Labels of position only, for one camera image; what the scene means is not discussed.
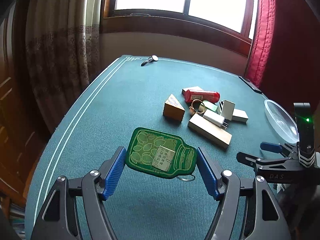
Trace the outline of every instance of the blue gripper pad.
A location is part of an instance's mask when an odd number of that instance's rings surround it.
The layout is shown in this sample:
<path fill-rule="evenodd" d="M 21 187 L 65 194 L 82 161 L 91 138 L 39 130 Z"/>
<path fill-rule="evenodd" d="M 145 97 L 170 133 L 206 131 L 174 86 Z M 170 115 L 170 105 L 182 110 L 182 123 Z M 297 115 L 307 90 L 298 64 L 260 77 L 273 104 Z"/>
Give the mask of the blue gripper pad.
<path fill-rule="evenodd" d="M 115 192 L 120 176 L 125 166 L 126 153 L 127 150 L 123 147 L 118 157 L 114 161 L 105 180 L 105 187 L 101 195 L 102 200 L 107 200 Z"/>
<path fill-rule="evenodd" d="M 204 182 L 204 185 L 207 189 L 207 192 L 210 196 L 212 196 L 215 200 L 220 200 L 223 195 L 218 192 L 218 182 L 213 174 L 211 168 L 209 167 L 206 158 L 203 156 L 202 152 L 197 149 L 198 157 L 197 157 L 197 166 Z"/>
<path fill-rule="evenodd" d="M 273 153 L 282 152 L 282 146 L 274 143 L 262 142 L 260 143 L 260 149 L 268 152 L 273 152 Z"/>

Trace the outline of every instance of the red canister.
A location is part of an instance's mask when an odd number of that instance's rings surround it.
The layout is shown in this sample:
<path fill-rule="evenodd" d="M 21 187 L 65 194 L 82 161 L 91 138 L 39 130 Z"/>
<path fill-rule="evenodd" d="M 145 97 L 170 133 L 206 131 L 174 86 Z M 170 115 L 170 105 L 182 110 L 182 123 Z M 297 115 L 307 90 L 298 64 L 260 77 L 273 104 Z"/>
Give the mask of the red canister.
<path fill-rule="evenodd" d="M 202 90 L 187 90 L 184 93 L 184 100 L 187 103 L 191 103 L 195 99 L 199 99 L 201 101 L 207 100 L 211 103 L 217 103 L 220 99 L 220 94 L 218 92 Z"/>

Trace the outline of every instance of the wooden block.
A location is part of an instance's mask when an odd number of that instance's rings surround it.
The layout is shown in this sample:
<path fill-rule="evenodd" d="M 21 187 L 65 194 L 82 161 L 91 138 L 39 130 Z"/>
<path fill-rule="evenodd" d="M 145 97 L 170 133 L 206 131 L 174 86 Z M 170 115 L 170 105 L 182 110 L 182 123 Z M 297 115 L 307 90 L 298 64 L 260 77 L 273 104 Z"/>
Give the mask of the wooden block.
<path fill-rule="evenodd" d="M 164 103 L 163 115 L 182 122 L 184 116 L 184 108 L 173 94 L 169 96 Z"/>
<path fill-rule="evenodd" d="M 182 91 L 181 91 L 182 95 L 184 95 L 184 93 L 185 93 L 187 90 L 203 90 L 203 89 L 202 89 L 201 87 L 184 88 L 184 89 L 182 89 Z"/>
<path fill-rule="evenodd" d="M 188 126 L 224 149 L 228 148 L 230 144 L 232 137 L 230 133 L 214 125 L 198 114 L 195 114 L 189 120 Z"/>
<path fill-rule="evenodd" d="M 232 120 L 233 121 L 239 121 L 239 122 L 247 122 L 248 120 L 247 113 L 243 110 L 234 109 L 232 114 Z"/>
<path fill-rule="evenodd" d="M 235 103 L 228 100 L 223 100 L 219 102 L 219 107 L 217 109 L 218 114 L 223 116 L 225 119 L 232 120 L 233 110 L 235 109 Z"/>

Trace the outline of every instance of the wall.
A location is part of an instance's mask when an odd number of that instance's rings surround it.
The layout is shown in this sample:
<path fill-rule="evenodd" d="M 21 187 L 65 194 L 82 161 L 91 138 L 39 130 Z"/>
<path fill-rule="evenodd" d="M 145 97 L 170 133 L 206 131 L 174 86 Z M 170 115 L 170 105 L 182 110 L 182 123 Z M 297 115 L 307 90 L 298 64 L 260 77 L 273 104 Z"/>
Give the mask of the wall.
<path fill-rule="evenodd" d="M 320 103 L 313 114 L 313 122 L 315 124 L 315 148 L 320 151 Z"/>
<path fill-rule="evenodd" d="M 244 75 L 247 57 L 202 41 L 157 33 L 100 34 L 100 60 L 108 66 L 122 55 L 166 57 Z"/>

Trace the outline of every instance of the small green box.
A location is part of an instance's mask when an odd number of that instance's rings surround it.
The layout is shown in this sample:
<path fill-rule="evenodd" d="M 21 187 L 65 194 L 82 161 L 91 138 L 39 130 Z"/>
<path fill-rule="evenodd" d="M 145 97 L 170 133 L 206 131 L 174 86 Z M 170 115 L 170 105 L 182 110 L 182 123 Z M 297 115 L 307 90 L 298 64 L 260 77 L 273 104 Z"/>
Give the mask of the small green box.
<path fill-rule="evenodd" d="M 205 106 L 206 109 L 209 109 L 209 110 L 211 110 L 211 111 L 216 112 L 217 109 L 218 109 L 218 106 L 216 106 L 215 104 L 213 104 L 213 103 L 211 103 L 211 102 L 209 102 L 209 101 L 207 101 L 207 100 L 203 100 L 202 103 L 204 104 L 204 106 Z M 199 106 L 199 111 L 200 111 L 200 112 L 203 112 L 203 110 L 204 110 L 204 107 L 203 107 L 202 104 L 200 104 L 200 106 Z"/>

